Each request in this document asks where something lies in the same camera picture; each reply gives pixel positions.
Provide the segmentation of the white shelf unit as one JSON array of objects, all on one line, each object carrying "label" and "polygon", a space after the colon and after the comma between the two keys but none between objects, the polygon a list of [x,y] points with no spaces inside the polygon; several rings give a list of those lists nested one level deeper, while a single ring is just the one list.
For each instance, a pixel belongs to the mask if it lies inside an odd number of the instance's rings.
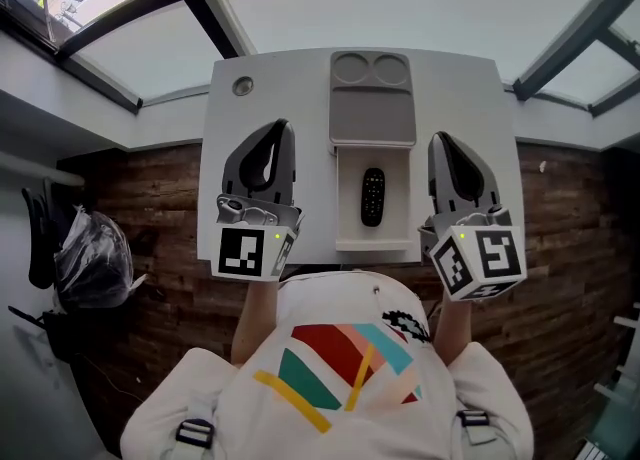
[{"label": "white shelf unit", "polygon": [[616,366],[618,380],[612,388],[596,383],[594,390],[610,401],[637,409],[640,407],[640,315],[637,318],[615,316],[613,323],[633,331],[624,362]]}]

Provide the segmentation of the white table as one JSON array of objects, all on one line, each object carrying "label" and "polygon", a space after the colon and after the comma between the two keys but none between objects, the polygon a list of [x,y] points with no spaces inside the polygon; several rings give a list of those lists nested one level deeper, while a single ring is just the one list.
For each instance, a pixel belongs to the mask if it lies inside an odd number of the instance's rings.
[{"label": "white table", "polygon": [[[198,191],[197,256],[212,255],[216,199],[224,164],[249,134],[277,119],[290,122],[296,140],[294,202],[304,213],[288,261],[302,264],[416,263],[418,227],[432,212],[428,194],[428,145],[444,131],[473,148],[492,169],[500,201],[515,225],[524,222],[519,158],[507,95],[488,59],[410,50],[417,142],[410,152],[411,246],[406,251],[339,252],[336,249],[336,158],[329,150],[327,48],[275,52],[219,61],[209,92]],[[254,88],[238,97],[232,85],[249,76]]]}]

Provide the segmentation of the white ribbed radiator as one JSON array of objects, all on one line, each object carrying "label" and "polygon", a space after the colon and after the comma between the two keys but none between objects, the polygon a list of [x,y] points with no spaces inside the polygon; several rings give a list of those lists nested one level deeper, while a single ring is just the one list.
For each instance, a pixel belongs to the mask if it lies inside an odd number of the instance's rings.
[{"label": "white ribbed radiator", "polygon": [[618,460],[615,452],[605,444],[586,440],[574,460]]}]

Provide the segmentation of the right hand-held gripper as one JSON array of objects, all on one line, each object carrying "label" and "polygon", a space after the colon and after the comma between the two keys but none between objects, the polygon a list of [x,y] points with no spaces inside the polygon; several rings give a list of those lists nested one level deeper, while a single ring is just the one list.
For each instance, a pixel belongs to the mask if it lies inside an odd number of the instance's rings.
[{"label": "right hand-held gripper", "polygon": [[[464,142],[437,132],[428,147],[428,173],[436,214],[418,228],[421,253],[435,266],[448,298],[491,299],[524,281],[523,233],[500,205],[488,164]],[[489,208],[460,211],[482,206]]]}]

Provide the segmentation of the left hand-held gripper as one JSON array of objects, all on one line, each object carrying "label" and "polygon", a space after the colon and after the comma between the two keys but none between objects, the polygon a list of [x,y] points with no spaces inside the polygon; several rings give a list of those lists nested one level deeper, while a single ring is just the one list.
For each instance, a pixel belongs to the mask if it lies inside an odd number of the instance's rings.
[{"label": "left hand-held gripper", "polygon": [[[213,228],[214,276],[280,279],[304,218],[302,210],[292,206],[295,180],[295,133],[287,120],[260,127],[229,155],[222,178],[225,194],[217,197]],[[279,204],[247,198],[267,195],[273,184]]]}]

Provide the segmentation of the black remote control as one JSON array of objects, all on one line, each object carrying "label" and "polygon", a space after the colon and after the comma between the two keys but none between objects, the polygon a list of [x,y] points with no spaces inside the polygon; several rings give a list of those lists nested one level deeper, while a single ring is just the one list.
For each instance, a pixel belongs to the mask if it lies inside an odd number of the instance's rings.
[{"label": "black remote control", "polygon": [[365,170],[361,187],[361,222],[366,227],[378,227],[384,214],[385,174],[378,167]]}]

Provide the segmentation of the person's right forearm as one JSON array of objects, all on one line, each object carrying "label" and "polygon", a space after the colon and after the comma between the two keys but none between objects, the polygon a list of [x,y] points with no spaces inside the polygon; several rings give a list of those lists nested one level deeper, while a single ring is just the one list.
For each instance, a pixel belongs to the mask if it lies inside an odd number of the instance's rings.
[{"label": "person's right forearm", "polygon": [[445,365],[454,362],[472,342],[471,316],[471,302],[455,302],[443,295],[433,346]]}]

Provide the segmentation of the dark framed window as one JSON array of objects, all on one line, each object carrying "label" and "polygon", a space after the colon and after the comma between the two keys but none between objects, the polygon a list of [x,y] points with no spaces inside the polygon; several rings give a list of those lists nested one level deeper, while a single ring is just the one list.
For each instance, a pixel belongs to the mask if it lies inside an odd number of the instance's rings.
[{"label": "dark framed window", "polygon": [[254,50],[229,0],[0,0],[0,31],[130,113]]},{"label": "dark framed window", "polygon": [[587,0],[508,90],[594,118],[640,95],[640,0]]}]

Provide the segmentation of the white shirt with colourful print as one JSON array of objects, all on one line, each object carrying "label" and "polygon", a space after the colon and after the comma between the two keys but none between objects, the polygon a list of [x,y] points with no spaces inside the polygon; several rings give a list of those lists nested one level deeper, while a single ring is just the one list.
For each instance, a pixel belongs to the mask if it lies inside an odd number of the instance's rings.
[{"label": "white shirt with colourful print", "polygon": [[[534,433],[502,365],[472,337],[445,365],[419,298],[366,271],[279,283],[275,330],[236,367],[189,350],[135,410],[123,460],[533,460]],[[487,428],[463,428],[462,409]],[[210,449],[178,443],[185,419]]]}]

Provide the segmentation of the person's left forearm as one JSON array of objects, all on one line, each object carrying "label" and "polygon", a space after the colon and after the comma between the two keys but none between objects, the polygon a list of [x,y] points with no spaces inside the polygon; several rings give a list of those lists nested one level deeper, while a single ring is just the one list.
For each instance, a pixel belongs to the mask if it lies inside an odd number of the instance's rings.
[{"label": "person's left forearm", "polygon": [[252,281],[234,333],[230,362],[244,365],[276,328],[278,282]]}]

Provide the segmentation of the grey desk organizer tray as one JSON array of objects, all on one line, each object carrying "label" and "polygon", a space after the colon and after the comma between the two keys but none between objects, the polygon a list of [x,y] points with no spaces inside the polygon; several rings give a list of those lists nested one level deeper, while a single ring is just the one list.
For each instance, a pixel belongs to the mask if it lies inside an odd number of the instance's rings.
[{"label": "grey desk organizer tray", "polygon": [[[416,116],[406,56],[385,51],[342,50],[330,57],[329,150],[336,158],[339,252],[406,251],[411,246],[410,152]],[[365,170],[385,174],[382,222],[361,222]]]}]

